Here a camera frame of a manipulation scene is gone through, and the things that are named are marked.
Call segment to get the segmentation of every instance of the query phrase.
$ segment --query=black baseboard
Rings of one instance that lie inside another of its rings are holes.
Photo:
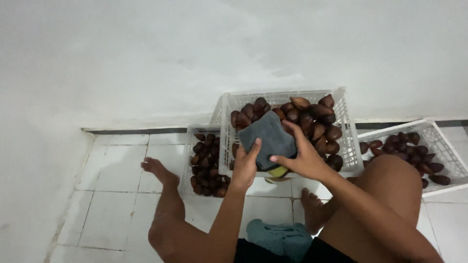
[[[378,130],[404,124],[406,122],[386,122],[386,123],[356,123],[358,130]],[[436,121],[439,127],[460,127],[468,126],[468,120]],[[104,130],[89,131],[92,134],[111,135],[111,134],[161,134],[161,133],[186,133],[187,128],[162,128],[145,130]]]

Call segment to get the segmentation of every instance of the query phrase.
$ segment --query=white tile floor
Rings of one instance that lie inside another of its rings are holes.
[[[442,128],[468,163],[468,136],[462,127]],[[139,163],[145,156],[160,159],[180,174],[185,134],[99,135],[76,183],[71,207],[58,236],[51,263],[162,262],[149,246],[147,231],[162,185]],[[300,200],[307,186],[322,199],[331,194],[317,182],[294,178],[277,184],[257,178],[247,192],[240,237],[252,219],[269,224],[304,222]],[[185,198],[186,221],[208,232],[222,199]],[[417,229],[446,262],[468,259],[468,189],[424,199]]]

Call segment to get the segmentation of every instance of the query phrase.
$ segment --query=white plastic crate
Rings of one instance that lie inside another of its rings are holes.
[[[356,176],[363,169],[361,155],[357,154],[359,149],[358,136],[354,121],[350,118],[346,108],[345,89],[338,88],[335,90],[276,90],[271,91],[245,91],[226,93],[220,97],[222,100],[221,110],[221,143],[219,148],[219,172],[225,175],[231,175],[229,163],[234,160],[232,155],[232,144],[240,143],[237,131],[231,125],[231,112],[233,110],[241,110],[247,103],[254,103],[258,97],[264,97],[265,100],[274,108],[274,106],[282,105],[290,102],[290,97],[304,97],[310,103],[318,103],[324,96],[332,94],[335,100],[333,110],[336,115],[336,123],[334,125],[340,127],[343,131],[343,136],[337,141],[340,145],[340,152],[343,157],[343,168],[340,172],[343,176]],[[217,117],[213,114],[212,123],[217,121]],[[268,173],[258,172],[259,177],[270,177]],[[286,177],[296,177],[295,173],[289,173]]]
[[[436,154],[432,162],[438,162],[445,166],[444,170],[438,174],[446,175],[451,179],[451,184],[446,186],[436,184],[430,179],[427,179],[429,185],[423,190],[423,197],[468,187],[468,170],[465,163],[461,160],[458,153],[433,120],[423,119],[382,130],[363,133],[358,136],[358,139],[360,142],[370,142],[373,140],[385,142],[390,135],[399,132],[419,133],[419,135],[421,135],[419,145],[426,146],[429,149],[429,153]]]
[[[192,164],[190,160],[195,156],[193,152],[193,147],[200,141],[195,137],[195,134],[201,133],[208,135],[209,133],[214,134],[216,137],[220,136],[220,126],[219,125],[189,125],[187,127],[187,143],[183,149],[184,152],[184,164],[182,175],[179,183],[179,193],[181,196],[196,196],[197,194],[193,192],[192,184],[190,183],[190,178],[192,174]]]

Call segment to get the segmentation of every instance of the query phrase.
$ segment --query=grey microfiber towel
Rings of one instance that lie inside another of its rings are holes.
[[[239,139],[247,153],[250,152],[256,138],[262,139],[262,148],[256,159],[257,166],[262,170],[279,167],[277,163],[270,161],[272,155],[289,158],[295,158],[297,155],[294,137],[283,130],[278,115],[271,110],[249,127],[239,131]]]

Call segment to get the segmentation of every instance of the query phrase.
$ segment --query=black shorts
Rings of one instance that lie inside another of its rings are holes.
[[[350,257],[317,237],[312,240],[302,263],[352,263]],[[278,256],[245,239],[237,240],[234,263],[293,263],[287,256]]]

